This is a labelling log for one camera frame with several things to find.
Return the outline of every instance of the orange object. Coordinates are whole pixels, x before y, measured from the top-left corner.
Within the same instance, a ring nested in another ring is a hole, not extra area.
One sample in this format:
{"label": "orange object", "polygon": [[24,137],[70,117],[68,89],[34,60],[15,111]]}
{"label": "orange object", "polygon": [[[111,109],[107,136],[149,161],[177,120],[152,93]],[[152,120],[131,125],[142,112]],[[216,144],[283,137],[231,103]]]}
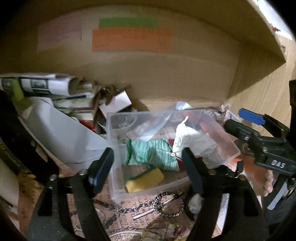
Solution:
{"label": "orange object", "polygon": [[171,52],[172,33],[164,29],[112,27],[93,30],[92,51]]}

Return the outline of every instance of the bracelet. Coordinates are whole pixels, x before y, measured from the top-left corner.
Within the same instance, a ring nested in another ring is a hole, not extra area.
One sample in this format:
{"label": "bracelet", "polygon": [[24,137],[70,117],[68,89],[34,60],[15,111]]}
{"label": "bracelet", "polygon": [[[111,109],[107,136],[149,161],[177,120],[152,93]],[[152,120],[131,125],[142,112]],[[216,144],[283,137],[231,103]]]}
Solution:
{"label": "bracelet", "polygon": [[[164,196],[169,196],[172,195],[174,196],[176,199],[179,200],[180,202],[180,210],[177,213],[172,213],[172,214],[166,214],[166,213],[162,213],[159,209],[162,208],[162,204],[161,204],[161,199]],[[183,200],[179,197],[179,195],[177,193],[174,192],[162,192],[161,194],[157,195],[153,202],[152,202],[152,206],[153,206],[153,210],[158,214],[161,215],[163,217],[167,217],[167,218],[172,218],[172,217],[178,217],[183,211],[184,211],[184,202]]]}

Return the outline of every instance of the sponge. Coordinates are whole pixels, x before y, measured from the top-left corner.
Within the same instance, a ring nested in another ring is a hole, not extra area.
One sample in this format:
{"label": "sponge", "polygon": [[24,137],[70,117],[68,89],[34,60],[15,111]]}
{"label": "sponge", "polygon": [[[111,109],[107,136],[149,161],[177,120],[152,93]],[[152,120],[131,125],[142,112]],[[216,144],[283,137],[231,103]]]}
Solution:
{"label": "sponge", "polygon": [[130,180],[126,183],[126,189],[128,192],[140,192],[154,187],[155,185],[162,182],[164,176],[161,170],[156,167],[153,170],[144,172]]}

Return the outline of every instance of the clear plastic bin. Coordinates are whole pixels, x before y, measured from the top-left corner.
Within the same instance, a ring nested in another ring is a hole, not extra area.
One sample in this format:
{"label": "clear plastic bin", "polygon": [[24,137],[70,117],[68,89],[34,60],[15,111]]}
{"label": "clear plastic bin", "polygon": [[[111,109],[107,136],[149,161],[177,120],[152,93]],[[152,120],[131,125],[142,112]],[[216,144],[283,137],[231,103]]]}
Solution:
{"label": "clear plastic bin", "polygon": [[240,154],[223,127],[203,110],[108,113],[108,139],[114,150],[114,164],[109,173],[110,194],[113,201],[122,203],[133,197],[159,194],[189,184],[190,180],[185,170],[161,170],[165,178],[156,187],[128,193],[125,188],[128,179],[144,172],[147,167],[124,166],[127,153],[126,140],[146,142],[153,139],[175,139],[178,124],[187,116],[186,126],[208,134],[216,142],[215,150],[203,157],[209,169],[225,164]]}

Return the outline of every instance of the pink sticky note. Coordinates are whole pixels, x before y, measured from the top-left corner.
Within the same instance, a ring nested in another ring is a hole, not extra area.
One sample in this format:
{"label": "pink sticky note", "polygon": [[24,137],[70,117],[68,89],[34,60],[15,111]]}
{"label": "pink sticky note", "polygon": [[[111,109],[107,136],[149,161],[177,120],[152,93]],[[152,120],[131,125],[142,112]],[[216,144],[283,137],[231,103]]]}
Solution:
{"label": "pink sticky note", "polygon": [[54,47],[59,42],[82,40],[81,13],[60,16],[38,27],[37,51]]}

